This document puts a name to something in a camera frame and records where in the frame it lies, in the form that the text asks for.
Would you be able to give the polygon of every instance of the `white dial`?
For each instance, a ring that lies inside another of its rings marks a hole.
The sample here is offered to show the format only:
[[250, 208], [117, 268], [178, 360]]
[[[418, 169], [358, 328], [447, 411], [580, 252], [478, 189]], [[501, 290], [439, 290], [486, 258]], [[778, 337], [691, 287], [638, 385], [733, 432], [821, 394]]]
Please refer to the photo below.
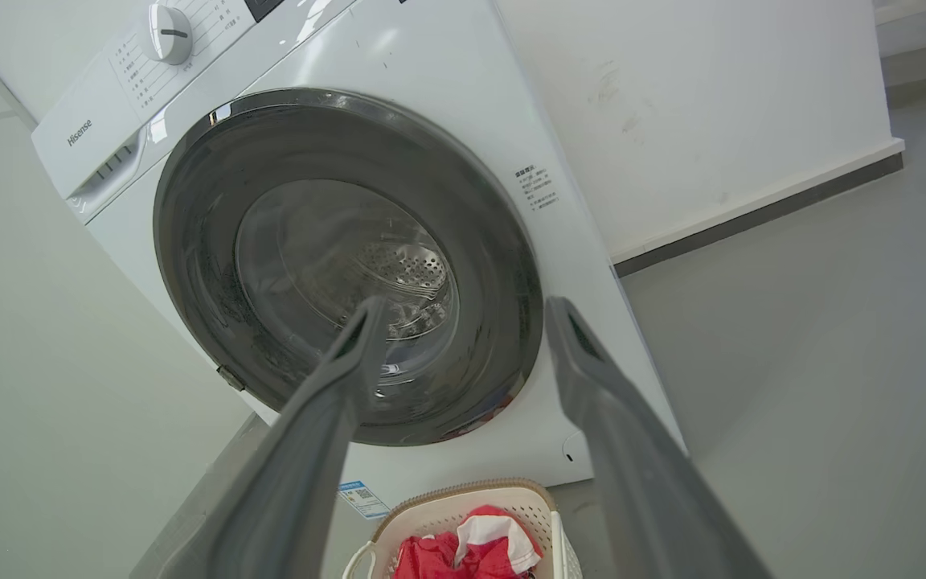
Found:
[[138, 29], [138, 44], [148, 58], [180, 64], [191, 54], [191, 25], [180, 10], [162, 4], [148, 6], [148, 22]]

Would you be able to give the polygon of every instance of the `hisense logo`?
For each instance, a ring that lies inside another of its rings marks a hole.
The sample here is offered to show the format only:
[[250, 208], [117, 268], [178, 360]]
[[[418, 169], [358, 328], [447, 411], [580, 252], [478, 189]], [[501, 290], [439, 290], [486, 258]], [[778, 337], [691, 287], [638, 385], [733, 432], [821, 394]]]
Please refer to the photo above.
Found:
[[77, 139], [80, 139], [80, 136], [84, 135], [84, 131], [88, 131], [88, 129], [91, 129], [91, 128], [92, 128], [92, 121], [91, 120], [85, 121], [84, 124], [80, 126], [80, 129], [77, 129], [76, 133], [74, 133], [73, 135], [70, 135], [70, 138], [67, 139], [67, 143], [69, 143], [70, 146], [74, 146], [74, 143], [77, 142]]

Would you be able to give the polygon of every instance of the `round glass door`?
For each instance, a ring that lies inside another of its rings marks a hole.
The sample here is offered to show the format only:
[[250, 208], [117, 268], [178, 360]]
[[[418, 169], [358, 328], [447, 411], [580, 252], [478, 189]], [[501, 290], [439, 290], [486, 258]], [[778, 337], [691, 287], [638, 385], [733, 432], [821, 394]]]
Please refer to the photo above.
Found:
[[315, 88], [228, 103], [175, 147], [154, 219], [188, 329], [276, 410], [356, 307], [387, 299], [385, 363], [358, 442], [477, 428], [537, 355], [538, 275], [501, 183], [388, 103]]

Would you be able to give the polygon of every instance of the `white plastic basket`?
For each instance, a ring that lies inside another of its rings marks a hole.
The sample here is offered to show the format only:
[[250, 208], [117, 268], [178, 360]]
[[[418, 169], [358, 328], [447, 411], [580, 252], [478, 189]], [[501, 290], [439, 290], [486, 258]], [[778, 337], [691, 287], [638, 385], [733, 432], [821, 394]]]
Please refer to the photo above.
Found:
[[534, 568], [537, 579], [581, 579], [581, 567], [563, 532], [555, 501], [545, 488], [522, 478], [463, 484], [401, 503], [385, 517], [370, 541], [356, 551], [342, 579], [354, 579], [365, 556], [371, 556], [367, 578], [392, 579], [402, 541], [409, 536], [456, 531], [467, 513], [484, 505], [517, 517], [541, 547], [543, 558]]

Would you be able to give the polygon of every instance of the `white fabric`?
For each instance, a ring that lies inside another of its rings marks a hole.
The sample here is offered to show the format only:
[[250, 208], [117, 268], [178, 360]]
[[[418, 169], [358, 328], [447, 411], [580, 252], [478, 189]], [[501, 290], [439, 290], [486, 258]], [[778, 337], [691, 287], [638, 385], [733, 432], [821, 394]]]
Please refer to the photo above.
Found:
[[535, 551], [531, 539], [517, 520], [504, 515], [475, 515], [463, 521], [456, 530], [459, 546], [456, 547], [456, 560], [453, 567], [459, 567], [460, 561], [467, 553], [467, 545], [484, 545], [506, 536], [510, 542], [507, 553], [510, 554], [510, 567], [515, 574], [524, 573], [541, 560]]

